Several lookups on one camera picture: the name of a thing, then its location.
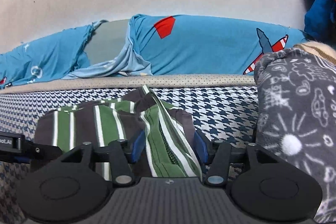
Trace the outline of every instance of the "red patch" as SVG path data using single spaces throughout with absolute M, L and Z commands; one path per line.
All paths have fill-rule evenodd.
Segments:
M 1 81 L 0 81 L 0 85 L 3 85 L 4 83 L 6 83 L 7 81 L 7 77 L 4 77 Z
M 175 23 L 175 18 L 172 16 L 163 18 L 154 24 L 154 27 L 159 34 L 160 38 L 163 39 L 171 34 Z

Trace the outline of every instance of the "mattress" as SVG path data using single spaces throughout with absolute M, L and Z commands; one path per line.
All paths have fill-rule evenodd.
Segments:
M 244 147 L 250 141 L 258 113 L 256 86 L 152 89 L 160 99 L 192 114 L 196 129 L 201 129 L 208 138 L 225 140 L 236 147 Z M 0 130 L 21 133 L 33 140 L 38 119 L 47 111 L 83 101 L 120 97 L 131 90 L 104 88 L 0 94 Z M 19 223 L 23 214 L 16 204 L 15 188 L 29 166 L 0 164 L 0 221 Z M 239 167 L 231 166 L 231 179 L 241 171 Z

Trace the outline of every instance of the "white sun drawing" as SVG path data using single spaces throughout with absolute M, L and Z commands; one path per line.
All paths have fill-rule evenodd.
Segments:
M 286 124 L 281 114 L 278 113 L 278 121 L 274 120 L 271 125 L 272 130 L 263 132 L 268 136 L 268 140 L 273 140 L 273 143 L 268 143 L 264 148 L 317 179 L 324 196 L 315 220 L 319 223 L 336 221 L 334 212 L 336 193 L 330 192 L 330 185 L 336 183 L 336 168 L 329 166 L 323 159 L 316 156 L 319 154 L 319 149 L 333 149 L 334 142 L 329 135 L 319 132 L 317 128 L 303 132 L 302 125 L 305 117 L 306 113 L 303 113 L 301 117 L 295 113 L 291 122 Z M 317 177 L 318 174 L 313 174 L 313 169 L 320 170 L 319 173 L 324 174 L 324 177 Z

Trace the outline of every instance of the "beige fuzzy fabric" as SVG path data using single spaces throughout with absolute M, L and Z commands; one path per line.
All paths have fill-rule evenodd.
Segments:
M 336 51 L 326 44 L 316 41 L 308 41 L 302 44 L 296 44 L 293 47 L 302 49 L 320 58 L 326 59 L 336 65 Z

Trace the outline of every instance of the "silver screw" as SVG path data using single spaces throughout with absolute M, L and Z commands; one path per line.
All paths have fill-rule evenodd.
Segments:
M 208 182 L 211 184 L 221 184 L 224 181 L 224 178 L 221 176 L 210 176 L 208 177 Z
M 168 185 L 171 185 L 171 184 L 174 183 L 174 181 L 172 179 L 168 179 L 168 180 L 165 181 L 165 183 L 168 184 Z
M 131 181 L 132 181 L 132 178 L 127 175 L 117 176 L 115 179 L 115 182 L 119 184 L 127 184 L 127 183 L 130 183 Z

